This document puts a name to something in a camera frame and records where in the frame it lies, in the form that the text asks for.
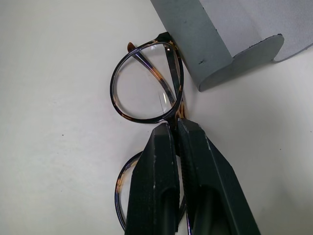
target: gray foam block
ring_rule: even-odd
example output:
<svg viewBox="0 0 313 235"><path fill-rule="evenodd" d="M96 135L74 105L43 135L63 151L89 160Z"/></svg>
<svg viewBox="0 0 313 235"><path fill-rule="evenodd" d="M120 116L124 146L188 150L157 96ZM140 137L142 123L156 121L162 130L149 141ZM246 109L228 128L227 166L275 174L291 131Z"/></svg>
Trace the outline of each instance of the gray foam block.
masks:
<svg viewBox="0 0 313 235"><path fill-rule="evenodd" d="M199 91L272 61L284 43L282 35L261 36L239 0L231 1L151 0Z"/></svg>
<svg viewBox="0 0 313 235"><path fill-rule="evenodd" d="M283 61L313 43L313 0L200 0L231 55L272 35L284 45Z"/></svg>

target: clear lens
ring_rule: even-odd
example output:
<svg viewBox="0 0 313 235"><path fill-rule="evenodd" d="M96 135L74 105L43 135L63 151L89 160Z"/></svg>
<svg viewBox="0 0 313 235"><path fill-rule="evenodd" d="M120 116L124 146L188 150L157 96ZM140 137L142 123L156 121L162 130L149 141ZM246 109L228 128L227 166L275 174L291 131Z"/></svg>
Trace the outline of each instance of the clear lens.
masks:
<svg viewBox="0 0 313 235"><path fill-rule="evenodd" d="M172 72L179 74L177 56L166 44L147 47L121 66L113 89L117 106L124 114L148 119L172 108L176 95L166 52L172 54Z"/></svg>

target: white table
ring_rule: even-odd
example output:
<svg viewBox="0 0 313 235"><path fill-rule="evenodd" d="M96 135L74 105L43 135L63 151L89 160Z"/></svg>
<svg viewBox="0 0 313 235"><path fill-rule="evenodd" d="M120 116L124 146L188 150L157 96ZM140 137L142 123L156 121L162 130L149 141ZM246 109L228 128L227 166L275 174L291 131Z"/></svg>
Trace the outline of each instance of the white table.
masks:
<svg viewBox="0 0 313 235"><path fill-rule="evenodd" d="M120 117L109 82L129 41L164 31L149 0L0 1L0 234L123 234L116 177L155 125ZM186 71L189 119L264 235L312 233L312 90L312 49L203 93Z"/></svg>

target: eyeglasses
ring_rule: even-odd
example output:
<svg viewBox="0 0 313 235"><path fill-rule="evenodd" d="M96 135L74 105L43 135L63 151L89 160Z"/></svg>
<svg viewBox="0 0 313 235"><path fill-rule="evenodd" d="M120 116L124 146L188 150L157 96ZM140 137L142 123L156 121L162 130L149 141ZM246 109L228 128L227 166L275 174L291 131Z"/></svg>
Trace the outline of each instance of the eyeglasses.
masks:
<svg viewBox="0 0 313 235"><path fill-rule="evenodd" d="M152 131L144 150L118 175L115 209L125 234L173 235L186 211L189 235L259 235L231 165L204 130L184 118L183 66L171 36L162 33L139 47L129 43L128 52L112 75L114 108L130 121L168 124ZM181 158L185 195L180 205L176 154ZM120 192L132 166L126 223Z"/></svg>
<svg viewBox="0 0 313 235"><path fill-rule="evenodd" d="M184 73L178 48L169 33L139 47L127 46L128 54L116 66L110 84L113 107L124 118L138 123L167 121L171 130L177 118L185 118L183 102ZM123 177L134 167L142 152L130 158L120 171L115 186L115 209L118 220L125 230L120 193ZM179 221L186 209L183 198L179 208Z"/></svg>

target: eyeglass frame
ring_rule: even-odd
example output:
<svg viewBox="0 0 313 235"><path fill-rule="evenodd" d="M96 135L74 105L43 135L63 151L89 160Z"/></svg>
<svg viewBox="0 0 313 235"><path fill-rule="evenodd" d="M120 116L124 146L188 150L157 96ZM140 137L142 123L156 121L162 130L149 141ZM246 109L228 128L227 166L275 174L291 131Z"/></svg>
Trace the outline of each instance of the eyeglass frame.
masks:
<svg viewBox="0 0 313 235"><path fill-rule="evenodd" d="M166 112L166 113L164 113L158 117L147 118L147 119L140 119L140 118L131 117L131 116L125 114L124 112L122 112L120 110L120 108L117 105L116 99L114 97L114 85L115 85L115 81L116 81L118 72L119 72L120 68L122 67L122 65L130 57L140 53L140 51L145 49L145 48L151 47L153 45L159 45L159 44L168 45L169 47L171 47L173 49L174 53L177 56L177 61L178 61L178 65L179 65L179 78L178 78L178 76L176 78L174 78L172 76L173 84L175 85L175 84L179 83L178 94L176 94L176 101L175 101L173 107L168 112ZM166 58L167 58L170 70L173 71L175 69L177 71L176 64L171 63L168 56L166 56ZM120 60L120 62L117 64L117 66L115 67L114 72L112 74L112 78L111 78L111 82L110 82L110 97L111 97L111 102L112 102L113 107L122 117L124 117L130 121L137 122L137 123L144 123L144 124L159 123L161 121L170 121L171 119L175 118L176 113L178 112L178 110L180 108L180 104L182 103L183 86L184 86L184 71L183 71L183 64L182 64L181 56L180 56L178 47L173 42L173 38L171 37L171 35L168 32L165 32L165 33L159 34L157 36L157 38L155 38L154 40L149 41L145 44L142 44L141 46L136 47L134 50L129 52L127 55L125 55Z"/></svg>

